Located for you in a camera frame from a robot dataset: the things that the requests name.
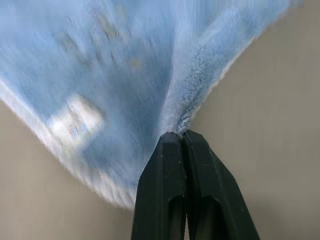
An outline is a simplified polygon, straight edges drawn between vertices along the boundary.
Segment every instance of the fluffy fabric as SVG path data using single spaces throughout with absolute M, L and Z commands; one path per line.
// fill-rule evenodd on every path
M 0 97 L 72 174 L 131 208 L 159 137 L 189 127 L 234 59 L 291 4 L 2 0 Z M 86 113 L 72 110 L 75 96 Z

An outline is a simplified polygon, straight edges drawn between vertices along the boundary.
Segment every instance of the fabric label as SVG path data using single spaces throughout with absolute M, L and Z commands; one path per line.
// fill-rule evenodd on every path
M 67 148 L 75 149 L 102 125 L 101 112 L 81 96 L 71 97 L 67 105 L 48 121 L 53 136 Z

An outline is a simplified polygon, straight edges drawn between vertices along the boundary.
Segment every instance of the beige wall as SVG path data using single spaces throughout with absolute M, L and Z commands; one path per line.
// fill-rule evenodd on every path
M 320 1 L 255 41 L 198 112 L 263 240 L 320 239 Z M 0 239 L 129 240 L 133 213 L 69 175 L 0 104 Z

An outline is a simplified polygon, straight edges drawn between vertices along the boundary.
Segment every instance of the light blue towel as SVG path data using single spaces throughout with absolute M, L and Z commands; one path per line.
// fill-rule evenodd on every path
M 159 137 L 189 127 L 291 4 L 2 0 L 0 97 L 73 175 L 130 208 Z

